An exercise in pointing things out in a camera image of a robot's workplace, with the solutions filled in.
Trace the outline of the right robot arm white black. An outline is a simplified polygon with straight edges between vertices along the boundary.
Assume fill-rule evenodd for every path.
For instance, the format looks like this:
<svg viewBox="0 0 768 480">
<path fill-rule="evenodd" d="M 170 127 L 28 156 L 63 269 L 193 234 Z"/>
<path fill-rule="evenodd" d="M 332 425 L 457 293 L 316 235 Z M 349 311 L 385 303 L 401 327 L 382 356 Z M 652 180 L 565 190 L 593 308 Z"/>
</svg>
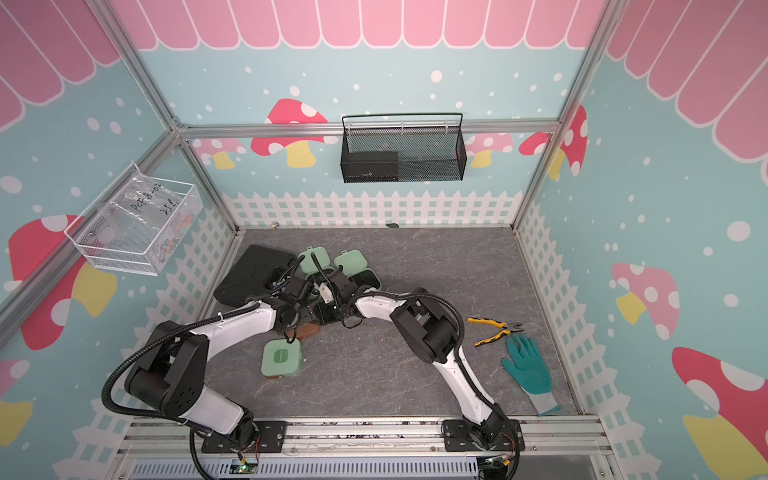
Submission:
<svg viewBox="0 0 768 480">
<path fill-rule="evenodd" d="M 349 317 L 391 322 L 421 361 L 440 373 L 455 396 L 467 435 L 481 450 L 525 449 L 522 433 L 480 385 L 463 351 L 465 327 L 447 300 L 418 288 L 391 293 L 357 283 L 341 271 L 320 271 L 311 282 L 326 303 L 324 312 L 344 321 Z"/>
</svg>

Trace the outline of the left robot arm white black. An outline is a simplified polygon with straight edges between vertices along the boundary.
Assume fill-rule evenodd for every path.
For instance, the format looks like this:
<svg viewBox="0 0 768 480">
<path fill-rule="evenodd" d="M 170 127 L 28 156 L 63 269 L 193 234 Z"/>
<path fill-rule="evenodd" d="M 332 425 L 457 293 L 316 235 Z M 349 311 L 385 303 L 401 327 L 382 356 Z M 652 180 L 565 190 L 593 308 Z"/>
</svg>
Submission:
<svg viewBox="0 0 768 480">
<path fill-rule="evenodd" d="M 234 310 L 186 325 L 159 324 L 145 345 L 109 375 L 103 406 L 122 415 L 171 420 L 232 443 L 252 442 L 257 436 L 253 414 L 205 384 L 207 363 L 251 337 L 296 328 L 312 290 L 307 280 L 293 277 Z"/>
</svg>

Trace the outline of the brown clipper case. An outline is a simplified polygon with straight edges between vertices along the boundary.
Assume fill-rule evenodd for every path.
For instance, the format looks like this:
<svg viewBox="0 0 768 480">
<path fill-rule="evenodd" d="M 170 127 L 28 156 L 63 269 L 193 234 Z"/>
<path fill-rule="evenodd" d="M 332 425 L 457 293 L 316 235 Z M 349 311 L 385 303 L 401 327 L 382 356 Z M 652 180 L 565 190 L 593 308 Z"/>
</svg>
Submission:
<svg viewBox="0 0 768 480">
<path fill-rule="evenodd" d="M 315 323 L 308 323 L 285 332 L 284 337 L 288 343 L 294 341 L 302 341 L 306 338 L 314 336 L 321 331 L 321 326 Z"/>
</svg>

